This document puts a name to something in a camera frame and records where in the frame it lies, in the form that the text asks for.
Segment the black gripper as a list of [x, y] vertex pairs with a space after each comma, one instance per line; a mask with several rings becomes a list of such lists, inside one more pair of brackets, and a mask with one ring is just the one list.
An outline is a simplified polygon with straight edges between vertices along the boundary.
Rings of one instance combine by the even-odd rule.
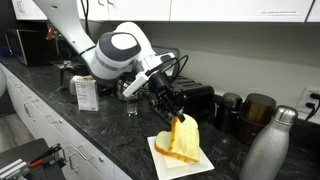
[[157, 99], [155, 106], [165, 113], [176, 116], [180, 122], [184, 122], [184, 97], [182, 91], [172, 87], [165, 73], [154, 73], [150, 77], [149, 82], [150, 91]]

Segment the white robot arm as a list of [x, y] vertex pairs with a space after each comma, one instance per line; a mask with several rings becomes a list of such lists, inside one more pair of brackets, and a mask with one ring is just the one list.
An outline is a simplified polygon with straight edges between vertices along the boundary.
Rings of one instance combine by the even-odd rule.
[[183, 95], [172, 87], [166, 70], [178, 59], [172, 53], [157, 54], [144, 32], [133, 22], [123, 22], [94, 42], [84, 31], [76, 0], [33, 0], [47, 19], [85, 61], [90, 74], [109, 86], [122, 74], [135, 71], [135, 79], [124, 90], [129, 97], [142, 86], [156, 95], [156, 105], [183, 121]]

